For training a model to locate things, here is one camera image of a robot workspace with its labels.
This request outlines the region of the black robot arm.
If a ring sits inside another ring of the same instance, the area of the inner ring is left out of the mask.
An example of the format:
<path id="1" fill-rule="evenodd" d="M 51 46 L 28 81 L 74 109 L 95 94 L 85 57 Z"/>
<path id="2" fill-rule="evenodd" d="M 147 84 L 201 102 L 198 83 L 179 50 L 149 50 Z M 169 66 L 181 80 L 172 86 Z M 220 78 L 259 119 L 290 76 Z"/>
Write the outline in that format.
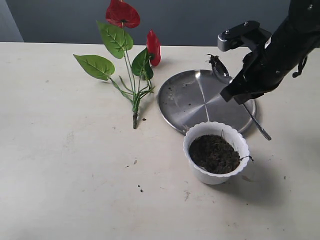
<path id="1" fill-rule="evenodd" d="M 274 33 L 249 20 L 218 35 L 222 52 L 246 46 L 250 52 L 242 60 L 242 69 L 221 92 L 229 102 L 239 105 L 275 90 L 294 68 L 302 74 L 308 55 L 320 45 L 320 2 L 292 0 L 288 15 Z"/>

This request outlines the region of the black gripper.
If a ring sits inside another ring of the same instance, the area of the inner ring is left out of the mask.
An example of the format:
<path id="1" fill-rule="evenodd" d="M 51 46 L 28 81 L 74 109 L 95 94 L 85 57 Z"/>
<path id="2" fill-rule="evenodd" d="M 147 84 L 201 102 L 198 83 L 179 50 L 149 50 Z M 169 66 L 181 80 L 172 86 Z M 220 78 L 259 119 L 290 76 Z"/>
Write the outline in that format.
<path id="1" fill-rule="evenodd" d="M 242 105 L 273 91 L 295 67 L 297 69 L 292 77 L 302 74 L 308 55 L 314 48 L 314 28 L 295 27 L 283 22 L 264 44 L 254 62 L 222 89 L 221 97 L 226 102 L 234 99 Z"/>

